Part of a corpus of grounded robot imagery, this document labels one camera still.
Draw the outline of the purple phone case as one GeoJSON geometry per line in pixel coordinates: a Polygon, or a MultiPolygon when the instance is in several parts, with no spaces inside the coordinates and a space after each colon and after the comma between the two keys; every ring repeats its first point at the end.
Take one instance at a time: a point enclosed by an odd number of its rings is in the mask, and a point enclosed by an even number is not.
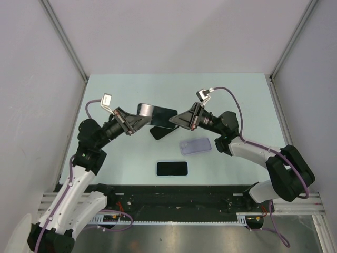
{"type": "Polygon", "coordinates": [[[180,150],[182,155],[193,155],[212,150],[211,143],[208,138],[198,138],[180,143],[180,150]]]}

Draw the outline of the black phone case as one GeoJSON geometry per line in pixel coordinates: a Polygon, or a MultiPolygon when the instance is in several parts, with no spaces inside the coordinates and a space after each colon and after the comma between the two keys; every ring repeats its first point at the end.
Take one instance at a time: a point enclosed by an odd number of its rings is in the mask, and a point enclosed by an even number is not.
{"type": "Polygon", "coordinates": [[[150,134],[155,140],[160,140],[175,130],[177,130],[177,127],[174,129],[167,129],[167,128],[161,128],[158,126],[154,126],[150,129],[150,134]]]}

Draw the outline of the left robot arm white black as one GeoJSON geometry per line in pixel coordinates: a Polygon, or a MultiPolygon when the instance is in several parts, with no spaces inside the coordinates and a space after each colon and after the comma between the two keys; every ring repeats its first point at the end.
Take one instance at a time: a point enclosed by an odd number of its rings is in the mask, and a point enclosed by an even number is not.
{"type": "Polygon", "coordinates": [[[134,134],[151,120],[151,111],[129,114],[116,108],[103,125],[93,119],[81,122],[78,148],[69,161],[69,176],[50,207],[31,226],[27,239],[31,251],[71,252],[89,221],[101,210],[116,206],[114,188],[104,184],[96,186],[81,205],[78,202],[104,163],[107,154],[103,147],[123,133],[134,134]]]}

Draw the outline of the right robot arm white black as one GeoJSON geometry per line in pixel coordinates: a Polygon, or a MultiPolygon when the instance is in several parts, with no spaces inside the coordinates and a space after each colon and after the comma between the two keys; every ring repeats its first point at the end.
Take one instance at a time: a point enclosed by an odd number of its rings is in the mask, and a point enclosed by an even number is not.
{"type": "Polygon", "coordinates": [[[298,149],[292,145],[266,147],[244,140],[239,134],[234,112],[214,116],[196,102],[186,112],[171,117],[170,122],[191,131],[200,127],[219,134],[214,141],[218,152],[249,160],[267,169],[269,180],[257,182],[246,190],[243,198],[246,210],[256,211],[263,202],[277,198],[292,202],[309,196],[309,186],[315,181],[315,176],[298,149]]]}

